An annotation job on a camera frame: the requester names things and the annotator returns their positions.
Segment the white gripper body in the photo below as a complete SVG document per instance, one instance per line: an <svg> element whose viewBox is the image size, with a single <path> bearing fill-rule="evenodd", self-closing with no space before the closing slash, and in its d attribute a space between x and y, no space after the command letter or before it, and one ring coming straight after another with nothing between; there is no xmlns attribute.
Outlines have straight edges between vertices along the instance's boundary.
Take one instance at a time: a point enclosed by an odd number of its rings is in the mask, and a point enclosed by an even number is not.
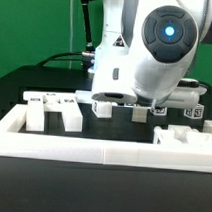
<svg viewBox="0 0 212 212"><path fill-rule="evenodd" d="M183 78L166 100L157 101L156 107L193 109L204 94L204 86L197 80Z"/></svg>

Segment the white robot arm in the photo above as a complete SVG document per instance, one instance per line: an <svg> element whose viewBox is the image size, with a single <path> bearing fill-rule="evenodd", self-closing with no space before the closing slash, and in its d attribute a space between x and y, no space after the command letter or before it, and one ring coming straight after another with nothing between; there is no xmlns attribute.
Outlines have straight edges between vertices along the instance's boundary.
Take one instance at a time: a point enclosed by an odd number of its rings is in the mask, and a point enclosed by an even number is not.
<svg viewBox="0 0 212 212"><path fill-rule="evenodd" d="M184 76L212 44L212 0L103 0L91 98L190 109L204 88Z"/></svg>

